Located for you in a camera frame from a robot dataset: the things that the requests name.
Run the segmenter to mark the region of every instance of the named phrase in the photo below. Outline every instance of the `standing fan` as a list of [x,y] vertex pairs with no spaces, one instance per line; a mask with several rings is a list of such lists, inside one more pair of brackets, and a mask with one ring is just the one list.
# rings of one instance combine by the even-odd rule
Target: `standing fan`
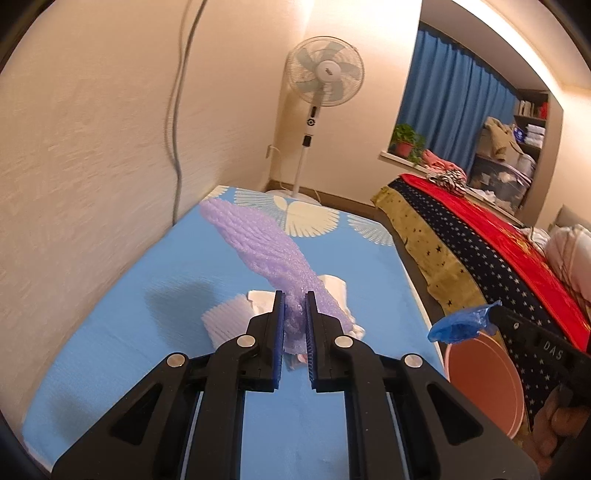
[[301,174],[314,137],[320,108],[351,100],[361,88],[365,70],[357,49],[335,37],[313,37],[296,46],[287,58],[287,77],[292,89],[310,104],[300,163],[291,194],[283,190],[268,192],[303,202],[318,203],[299,193]]

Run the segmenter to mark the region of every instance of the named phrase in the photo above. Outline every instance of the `fan pole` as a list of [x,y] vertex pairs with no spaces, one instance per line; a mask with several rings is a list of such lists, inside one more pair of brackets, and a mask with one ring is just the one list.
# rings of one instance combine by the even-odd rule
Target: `fan pole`
[[304,165],[308,156],[308,149],[312,143],[312,137],[314,136],[314,130],[316,129],[319,113],[319,105],[315,105],[315,102],[312,103],[310,112],[308,113],[308,120],[306,120],[306,133],[304,135],[304,141],[301,145],[300,162],[298,163],[297,172],[295,174],[296,178],[294,180],[294,188],[291,191],[292,197],[296,197],[297,193],[300,191],[301,174],[304,171]]

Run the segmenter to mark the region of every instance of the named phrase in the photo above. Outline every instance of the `pillow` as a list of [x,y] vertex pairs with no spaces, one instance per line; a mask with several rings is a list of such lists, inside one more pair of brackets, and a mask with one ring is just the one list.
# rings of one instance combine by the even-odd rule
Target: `pillow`
[[544,252],[591,323],[591,232],[582,225],[554,228]]

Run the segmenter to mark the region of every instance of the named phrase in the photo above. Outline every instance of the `star pattern blanket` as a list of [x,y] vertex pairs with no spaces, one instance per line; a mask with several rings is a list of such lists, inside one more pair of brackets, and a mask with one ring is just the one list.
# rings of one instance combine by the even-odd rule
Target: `star pattern blanket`
[[[589,325],[545,259],[512,225],[410,174],[373,200],[388,215],[446,313],[501,300],[585,350]],[[501,333],[521,376],[532,422],[556,381],[541,359],[514,343],[511,331]]]

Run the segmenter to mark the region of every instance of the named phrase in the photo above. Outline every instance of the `fan base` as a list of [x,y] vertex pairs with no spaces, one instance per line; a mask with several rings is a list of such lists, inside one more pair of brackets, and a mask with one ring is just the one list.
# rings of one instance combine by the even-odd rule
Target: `fan base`
[[298,200],[299,202],[311,203],[312,205],[321,205],[318,200],[314,200],[312,197],[308,197],[303,193],[292,193],[291,190],[269,190],[265,192],[267,195],[275,197],[283,197],[286,199]]

